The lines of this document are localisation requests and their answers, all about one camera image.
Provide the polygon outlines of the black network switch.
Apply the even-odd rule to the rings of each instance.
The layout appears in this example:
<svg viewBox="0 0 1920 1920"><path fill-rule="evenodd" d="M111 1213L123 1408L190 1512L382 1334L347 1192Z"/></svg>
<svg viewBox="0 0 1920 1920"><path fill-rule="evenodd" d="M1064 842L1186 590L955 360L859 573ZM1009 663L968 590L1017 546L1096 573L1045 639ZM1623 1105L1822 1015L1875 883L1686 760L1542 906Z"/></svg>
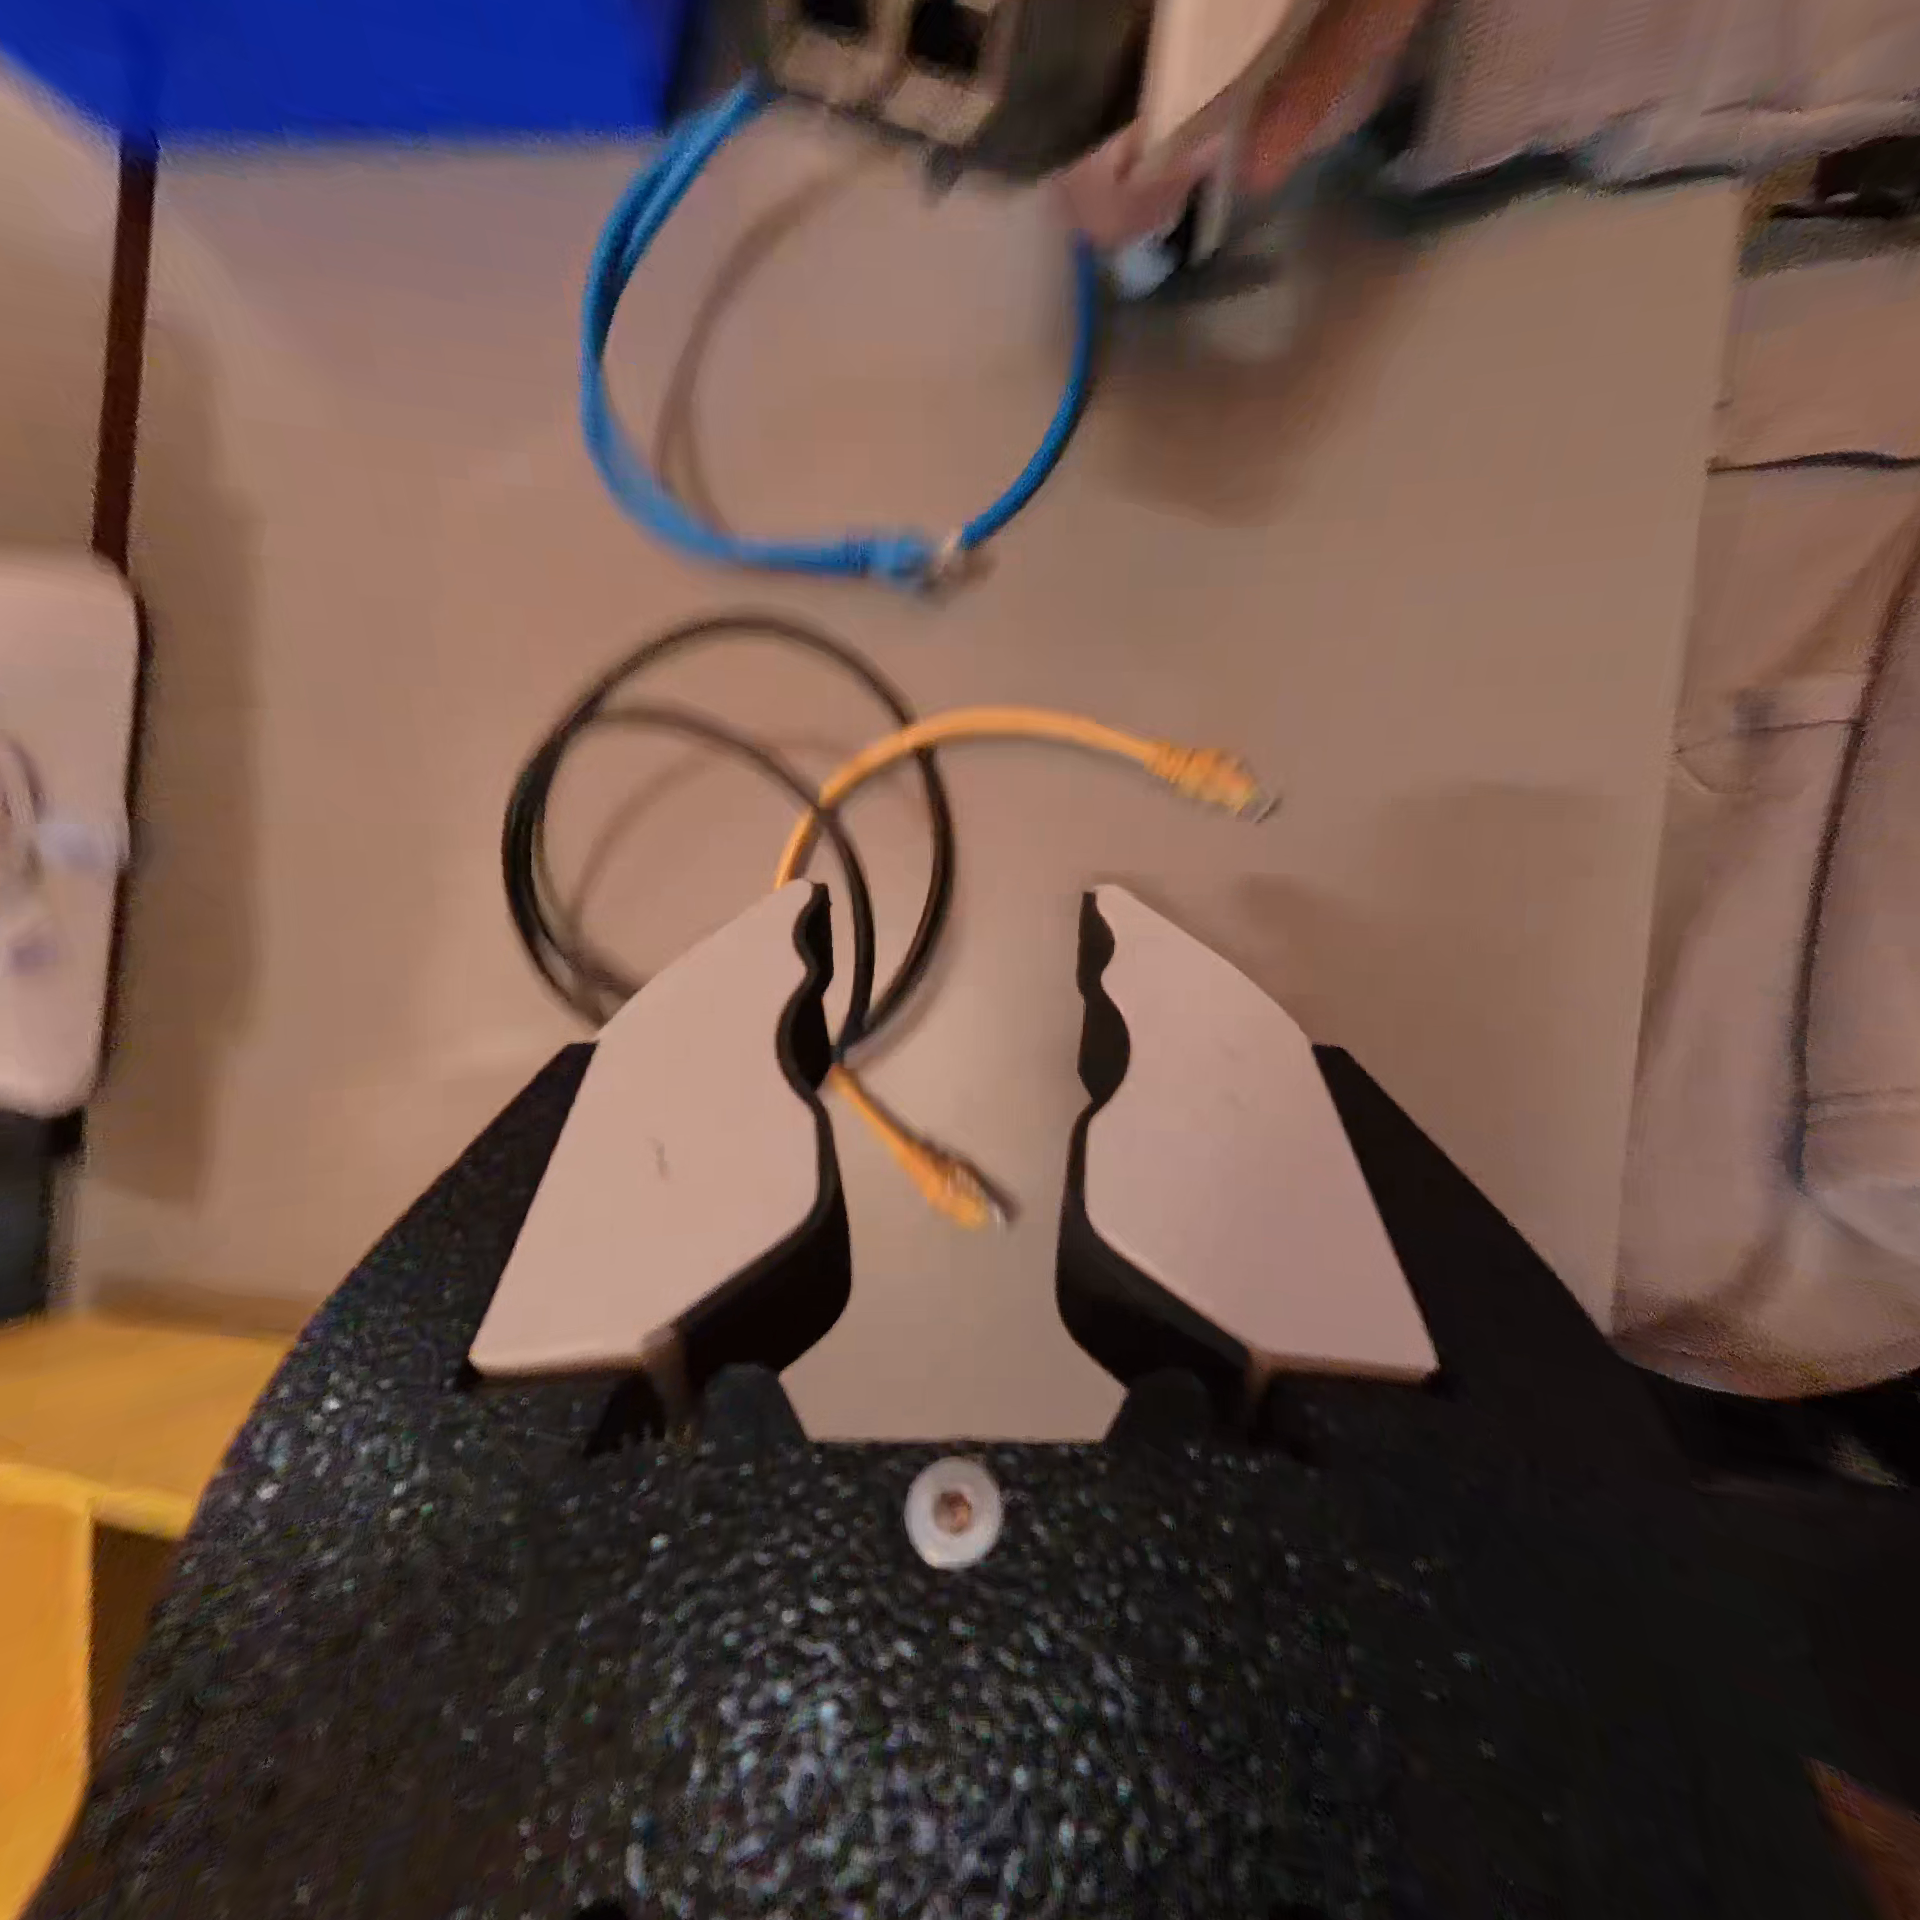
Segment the black network switch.
<svg viewBox="0 0 1920 1920"><path fill-rule="evenodd" d="M1029 184L1136 113L1146 2L768 2L755 63L789 98L950 173Z"/></svg>

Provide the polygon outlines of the person's right hand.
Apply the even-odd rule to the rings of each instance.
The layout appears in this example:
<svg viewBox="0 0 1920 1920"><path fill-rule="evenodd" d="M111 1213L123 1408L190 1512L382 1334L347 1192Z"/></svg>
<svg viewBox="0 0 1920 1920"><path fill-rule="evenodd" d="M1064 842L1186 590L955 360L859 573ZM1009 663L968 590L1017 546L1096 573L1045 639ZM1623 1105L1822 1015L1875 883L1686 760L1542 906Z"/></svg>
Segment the person's right hand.
<svg viewBox="0 0 1920 1920"><path fill-rule="evenodd" d="M1351 137L1403 81L1433 2L1326 2L1266 85L1239 161L1259 195Z"/></svg>

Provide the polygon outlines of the blue plastic bin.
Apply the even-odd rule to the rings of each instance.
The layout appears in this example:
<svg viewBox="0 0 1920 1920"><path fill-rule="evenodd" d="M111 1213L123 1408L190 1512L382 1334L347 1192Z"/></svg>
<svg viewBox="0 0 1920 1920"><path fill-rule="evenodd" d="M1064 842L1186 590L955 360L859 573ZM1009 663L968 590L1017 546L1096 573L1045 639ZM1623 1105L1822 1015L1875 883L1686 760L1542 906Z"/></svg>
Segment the blue plastic bin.
<svg viewBox="0 0 1920 1920"><path fill-rule="evenodd" d="M665 125L686 2L3 2L3 57L154 149Z"/></svg>

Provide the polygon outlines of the grey hooded sweatshirt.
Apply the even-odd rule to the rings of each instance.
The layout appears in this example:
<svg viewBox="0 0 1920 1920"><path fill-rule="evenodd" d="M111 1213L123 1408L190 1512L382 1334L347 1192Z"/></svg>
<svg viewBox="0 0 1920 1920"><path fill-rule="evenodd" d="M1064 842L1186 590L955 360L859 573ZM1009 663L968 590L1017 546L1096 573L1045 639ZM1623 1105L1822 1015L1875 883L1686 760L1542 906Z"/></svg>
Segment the grey hooded sweatshirt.
<svg viewBox="0 0 1920 1920"><path fill-rule="evenodd" d="M1703 501L1613 1334L1825 1399L1914 1375L1914 207L1754 193Z"/></svg>

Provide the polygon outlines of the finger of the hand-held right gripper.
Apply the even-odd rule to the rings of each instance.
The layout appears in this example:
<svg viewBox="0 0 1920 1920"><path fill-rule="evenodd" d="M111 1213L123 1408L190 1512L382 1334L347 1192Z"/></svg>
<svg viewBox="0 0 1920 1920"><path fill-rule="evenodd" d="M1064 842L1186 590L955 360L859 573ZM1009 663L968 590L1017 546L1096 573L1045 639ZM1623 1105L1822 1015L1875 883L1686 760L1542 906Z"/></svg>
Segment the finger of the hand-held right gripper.
<svg viewBox="0 0 1920 1920"><path fill-rule="evenodd" d="M1136 103L1144 161L1222 130L1291 56L1320 2L1154 2Z"/></svg>

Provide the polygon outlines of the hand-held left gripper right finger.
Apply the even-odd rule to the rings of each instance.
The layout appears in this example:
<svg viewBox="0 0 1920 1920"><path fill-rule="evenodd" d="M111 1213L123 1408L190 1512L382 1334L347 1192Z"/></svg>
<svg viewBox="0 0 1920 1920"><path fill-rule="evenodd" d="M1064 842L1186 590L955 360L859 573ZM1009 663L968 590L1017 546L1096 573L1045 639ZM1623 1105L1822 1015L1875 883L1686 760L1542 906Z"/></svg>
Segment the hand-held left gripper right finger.
<svg viewBox="0 0 1920 1920"><path fill-rule="evenodd" d="M1433 1336L1294 1017L1114 883L1082 895L1073 979L1071 1342L1125 1389L1183 1371L1213 1401L1274 1377L1430 1382Z"/></svg>

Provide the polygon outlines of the yellow plastic bin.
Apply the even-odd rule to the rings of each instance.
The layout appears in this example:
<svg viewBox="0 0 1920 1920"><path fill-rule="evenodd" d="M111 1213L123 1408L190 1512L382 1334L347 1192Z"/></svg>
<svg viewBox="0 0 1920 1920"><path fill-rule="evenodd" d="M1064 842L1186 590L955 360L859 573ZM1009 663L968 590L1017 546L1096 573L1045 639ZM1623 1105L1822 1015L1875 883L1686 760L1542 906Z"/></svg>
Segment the yellow plastic bin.
<svg viewBox="0 0 1920 1920"><path fill-rule="evenodd" d="M2 1915L57 1858L201 1496L287 1334L2 1330Z"/></svg>

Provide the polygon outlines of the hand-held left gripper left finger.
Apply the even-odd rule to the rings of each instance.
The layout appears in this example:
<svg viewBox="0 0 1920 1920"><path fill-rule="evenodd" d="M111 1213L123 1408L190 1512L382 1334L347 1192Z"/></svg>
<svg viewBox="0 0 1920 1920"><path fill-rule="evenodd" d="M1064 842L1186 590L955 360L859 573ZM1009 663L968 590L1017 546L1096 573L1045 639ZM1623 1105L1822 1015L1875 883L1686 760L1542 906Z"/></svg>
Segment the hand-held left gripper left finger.
<svg viewBox="0 0 1920 1920"><path fill-rule="evenodd" d="M791 880L602 1026L494 1296L481 1382L695 1368L726 1295L824 1226L832 906Z"/></svg>

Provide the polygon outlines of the person's right forearm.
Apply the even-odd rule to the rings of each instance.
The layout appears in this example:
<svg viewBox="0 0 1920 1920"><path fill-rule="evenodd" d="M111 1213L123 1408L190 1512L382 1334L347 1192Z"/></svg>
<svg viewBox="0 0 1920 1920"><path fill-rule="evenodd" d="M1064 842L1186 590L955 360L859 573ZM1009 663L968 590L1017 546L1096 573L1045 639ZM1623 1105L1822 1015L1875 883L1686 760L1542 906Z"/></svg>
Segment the person's right forearm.
<svg viewBox="0 0 1920 1920"><path fill-rule="evenodd" d="M1410 191L1566 161L1767 176L1917 127L1914 2L1470 2L1435 18Z"/></svg>

